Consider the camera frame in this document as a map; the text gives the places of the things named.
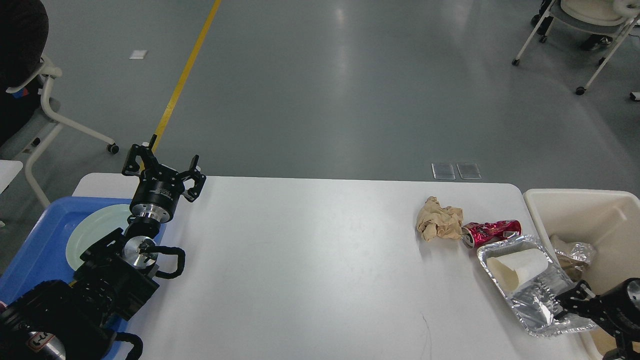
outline blue tray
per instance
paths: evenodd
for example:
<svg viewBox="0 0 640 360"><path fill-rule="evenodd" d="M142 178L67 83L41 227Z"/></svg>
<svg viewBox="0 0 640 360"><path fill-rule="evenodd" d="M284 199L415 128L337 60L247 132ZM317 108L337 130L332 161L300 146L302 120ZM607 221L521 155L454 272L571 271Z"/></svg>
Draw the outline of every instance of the blue tray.
<svg viewBox="0 0 640 360"><path fill-rule="evenodd" d="M107 206L130 202L131 199L64 197L51 203L0 278L0 300L10 304L42 281L60 279L71 282L74 271L65 256L71 233L92 213ZM164 226L155 238L157 243L163 233ZM125 331L127 322L118 319L111 328ZM104 359L113 359L118 348L119 343L114 343Z"/></svg>

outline chair leg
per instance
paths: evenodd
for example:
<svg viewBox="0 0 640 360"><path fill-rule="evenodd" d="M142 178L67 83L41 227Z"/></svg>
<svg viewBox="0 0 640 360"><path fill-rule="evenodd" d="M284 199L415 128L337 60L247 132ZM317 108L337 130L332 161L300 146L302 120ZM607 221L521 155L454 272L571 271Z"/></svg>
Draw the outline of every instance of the chair leg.
<svg viewBox="0 0 640 360"><path fill-rule="evenodd" d="M73 127L76 130L82 131L83 133L92 136L98 140L102 140L107 144L114 144L115 141L112 138L106 137L103 134L98 133L97 131L90 129L82 124L78 124L77 122L70 120L59 113L56 113L51 108L49 104L49 98L51 97L51 88L53 87L54 79L50 76L47 76L45 80L44 86L42 88L42 96L40 97L40 104L42 105L42 110L44 113L50 117L52 120L59 122L60 124L64 124L69 127Z"/></svg>
<svg viewBox="0 0 640 360"><path fill-rule="evenodd" d="M549 27L547 28L547 30L545 31L545 35L544 36L549 36L549 34L551 34L551 28L554 27L554 24L556 23L556 18L554 18L553 20L551 20L551 24L549 24Z"/></svg>
<svg viewBox="0 0 640 360"><path fill-rule="evenodd" d="M35 164L40 155L42 155L42 153L49 147L53 139L55 139L56 136L60 133L60 130L62 130L63 126L63 124L56 124L53 130L51 130L51 132L44 138L44 140L42 140L40 145L36 147L36 149L33 151L33 153L31 153L31 156L29 156L24 164L24 176L27 178L27 183L29 183L29 185L33 189L33 192L35 192L38 201L40 201L44 208L49 206L51 202L45 195L44 191L42 191L40 185L38 185L35 177L33 177L33 164Z"/></svg>
<svg viewBox="0 0 640 360"><path fill-rule="evenodd" d="M549 6L547 7L547 9L545 10L545 12L542 14L542 16L540 17L540 21L538 21L538 23L536 24L536 26L533 28L533 31L531 32L531 34L529 35L529 38L527 38L527 41L524 43L524 45L522 46L522 49L520 49L520 52L516 55L516 57L513 59L513 61L511 62L512 65L514 66L518 66L518 64L520 63L520 57L522 56L522 54L524 53L525 49L527 49L527 46L529 45L529 42L531 42L531 39L533 38L533 36L538 32L538 29L540 28L540 26L542 25L542 22L545 18L547 18L549 16L549 14L551 13L551 7L556 3L556 0L553 0Z"/></svg>
<svg viewBox="0 0 640 360"><path fill-rule="evenodd" d="M591 86L591 83L596 79L596 77L598 76L600 71L602 71L602 69L605 67L605 65L607 65L607 63L609 62L609 59L611 59L611 56L613 56L613 54L616 52L616 50L618 50L618 48L620 47L622 42L625 41L625 39L629 36L629 30L630 30L630 26L626 26L625 29L624 29L624 34L619 39L619 41L616 43L616 45L613 47L613 49L611 49L611 51L609 51L609 53L604 58L604 60L600 62L600 66L598 66L598 70L596 70L596 72L593 74L591 79L589 79L589 81L587 82L586 85L581 86L585 91L589 88L589 86Z"/></svg>

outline white plate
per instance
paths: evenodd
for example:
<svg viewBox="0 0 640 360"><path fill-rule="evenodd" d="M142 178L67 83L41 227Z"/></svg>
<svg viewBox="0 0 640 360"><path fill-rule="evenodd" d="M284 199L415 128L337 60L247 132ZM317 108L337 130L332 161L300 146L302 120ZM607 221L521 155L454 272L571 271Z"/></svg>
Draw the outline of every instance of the white plate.
<svg viewBox="0 0 640 360"><path fill-rule="evenodd" d="M117 204L102 208L82 220L67 241L65 254L69 266L77 270L83 264L80 255L89 246L119 227L126 229L129 215L128 204Z"/></svg>

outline yellow floor line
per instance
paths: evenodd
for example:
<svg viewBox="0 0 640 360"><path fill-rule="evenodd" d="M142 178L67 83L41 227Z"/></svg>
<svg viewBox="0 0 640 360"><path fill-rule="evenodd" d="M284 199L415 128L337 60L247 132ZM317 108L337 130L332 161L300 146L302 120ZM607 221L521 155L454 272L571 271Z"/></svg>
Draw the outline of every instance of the yellow floor line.
<svg viewBox="0 0 640 360"><path fill-rule="evenodd" d="M184 66L182 70L182 74L180 75L180 79L178 83L175 85L175 89L173 89L173 94L171 95L171 99L169 103L166 105L166 109L164 109L164 114L160 119L160 123L156 128L155 134L157 135L156 143L153 146L153 151L156 151L158 144L160 143L160 139L162 139L162 135L164 134L164 130L166 129L166 125L169 123L169 119L173 114L173 109L175 108L175 104L180 99L180 94L182 93L182 89L184 88L184 83L187 82L187 78L189 77L189 73L191 72L191 68L193 67L193 63L196 62L196 58L198 57L198 53L200 52L200 48L202 47L202 43L204 42L204 38L207 37L207 32L209 32L209 28L211 27L211 22L213 22L213 18L216 16L216 12L218 12L218 8L220 7L220 3L222 0L216 0L209 12L209 16L207 16L207 20L204 22L204 26L202 26L202 30L200 30L200 35L198 35L198 40L196 40L196 44L193 46L193 50L191 50L191 54L189 55L189 60L187 60L187 64Z"/></svg>

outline black cable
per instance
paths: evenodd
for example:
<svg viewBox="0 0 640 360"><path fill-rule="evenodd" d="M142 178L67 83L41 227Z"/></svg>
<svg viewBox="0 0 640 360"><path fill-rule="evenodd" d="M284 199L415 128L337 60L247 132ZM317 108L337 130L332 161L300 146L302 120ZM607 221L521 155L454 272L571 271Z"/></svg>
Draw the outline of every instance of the black cable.
<svg viewBox="0 0 640 360"><path fill-rule="evenodd" d="M176 277L182 275L182 272L184 271L186 254L184 253L184 250L180 249L179 247L149 246L146 247L143 252L158 252L164 255L176 255L178 257L177 268L174 272L167 273L159 270L156 272L156 276L160 279L175 279Z"/></svg>
<svg viewBox="0 0 640 360"><path fill-rule="evenodd" d="M117 332L116 341L124 341L133 345L133 348L127 354L126 360L138 360L142 356L142 339L138 335L129 334L128 332Z"/></svg>

